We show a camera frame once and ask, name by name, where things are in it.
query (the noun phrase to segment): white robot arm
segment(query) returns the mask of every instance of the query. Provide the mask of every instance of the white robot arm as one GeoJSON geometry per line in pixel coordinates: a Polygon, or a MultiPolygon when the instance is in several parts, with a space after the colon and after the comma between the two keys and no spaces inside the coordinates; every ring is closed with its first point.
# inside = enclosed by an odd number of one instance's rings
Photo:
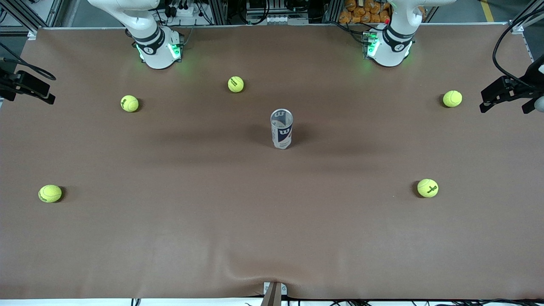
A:
{"type": "Polygon", "coordinates": [[[412,38],[422,22],[420,6],[437,7],[451,4],[456,0],[388,0],[393,7],[393,15],[388,25],[379,25],[372,30],[376,43],[367,51],[369,57],[378,64],[393,67],[408,56],[412,38]]]}
{"type": "Polygon", "coordinates": [[[119,20],[136,41],[142,60],[151,68],[163,69],[181,59],[180,34],[159,26],[148,10],[159,0],[88,0],[119,20]]]}

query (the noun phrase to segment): table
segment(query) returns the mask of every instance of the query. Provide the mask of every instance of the table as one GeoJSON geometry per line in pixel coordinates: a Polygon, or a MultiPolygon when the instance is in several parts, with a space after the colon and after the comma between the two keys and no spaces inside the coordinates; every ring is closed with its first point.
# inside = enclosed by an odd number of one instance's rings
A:
{"type": "MultiPolygon", "coordinates": [[[[57,100],[0,110],[0,298],[251,296],[270,280],[296,298],[542,297],[542,116],[478,108],[504,28],[422,26],[396,68],[336,27],[199,28],[160,71],[121,30],[39,31],[23,58],[57,76],[57,100]],[[423,178],[438,196],[415,195],[423,178]],[[49,183],[61,202],[39,201],[49,183]]],[[[522,38],[498,60],[523,74],[522,38]]]]}

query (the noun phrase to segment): can rim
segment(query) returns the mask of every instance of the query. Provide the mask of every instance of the can rim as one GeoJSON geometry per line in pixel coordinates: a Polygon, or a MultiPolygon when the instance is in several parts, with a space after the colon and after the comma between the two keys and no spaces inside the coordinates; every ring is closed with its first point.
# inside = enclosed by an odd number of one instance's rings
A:
{"type": "Polygon", "coordinates": [[[288,109],[285,109],[285,108],[278,108],[277,110],[273,111],[272,114],[270,114],[270,123],[272,123],[272,116],[274,115],[275,112],[277,111],[286,111],[287,113],[289,113],[289,115],[291,115],[291,118],[293,117],[293,114],[288,110],[288,109]]]}

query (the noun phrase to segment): can label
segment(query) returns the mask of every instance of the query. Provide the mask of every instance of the can label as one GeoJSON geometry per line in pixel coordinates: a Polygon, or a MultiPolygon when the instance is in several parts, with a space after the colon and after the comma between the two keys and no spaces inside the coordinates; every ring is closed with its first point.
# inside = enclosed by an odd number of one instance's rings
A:
{"type": "Polygon", "coordinates": [[[291,144],[293,115],[284,108],[277,109],[272,112],[270,123],[274,146],[278,149],[286,149],[291,144]]]}

